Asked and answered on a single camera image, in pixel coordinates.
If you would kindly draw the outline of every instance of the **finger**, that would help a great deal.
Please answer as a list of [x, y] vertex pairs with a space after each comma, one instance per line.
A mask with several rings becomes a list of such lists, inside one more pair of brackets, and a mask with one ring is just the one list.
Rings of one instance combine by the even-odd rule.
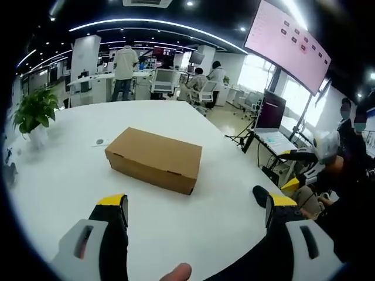
[[171, 273], [160, 281], [187, 281], [192, 274], [192, 267], [188, 263], [180, 263]]

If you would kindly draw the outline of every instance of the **laptop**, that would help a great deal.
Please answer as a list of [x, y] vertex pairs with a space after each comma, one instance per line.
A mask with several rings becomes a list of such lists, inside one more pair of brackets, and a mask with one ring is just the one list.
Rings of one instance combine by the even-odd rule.
[[254, 132], [271, 150], [280, 155], [287, 150], [297, 149], [280, 131], [286, 101], [273, 92], [264, 90]]

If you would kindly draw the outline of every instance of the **round white table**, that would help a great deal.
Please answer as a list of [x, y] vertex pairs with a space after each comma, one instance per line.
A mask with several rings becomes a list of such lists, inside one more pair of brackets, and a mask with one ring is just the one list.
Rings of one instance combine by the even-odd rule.
[[[105, 146], [128, 126], [203, 147], [194, 192], [186, 196], [112, 170]], [[233, 142], [183, 101], [86, 105], [56, 114], [40, 151], [13, 144], [18, 179], [10, 190], [19, 222], [46, 261], [60, 238], [88, 218], [103, 197], [128, 195], [129, 280], [159, 280], [181, 262], [206, 279], [242, 257], [265, 235], [265, 209], [251, 192], [279, 189]]]

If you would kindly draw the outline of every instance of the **brown cardboard box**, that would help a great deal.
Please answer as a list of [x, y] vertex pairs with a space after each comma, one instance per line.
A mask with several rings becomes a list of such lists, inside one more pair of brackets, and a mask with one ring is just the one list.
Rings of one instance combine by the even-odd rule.
[[130, 127], [105, 149], [112, 169], [187, 195], [197, 180], [201, 154], [201, 146]]

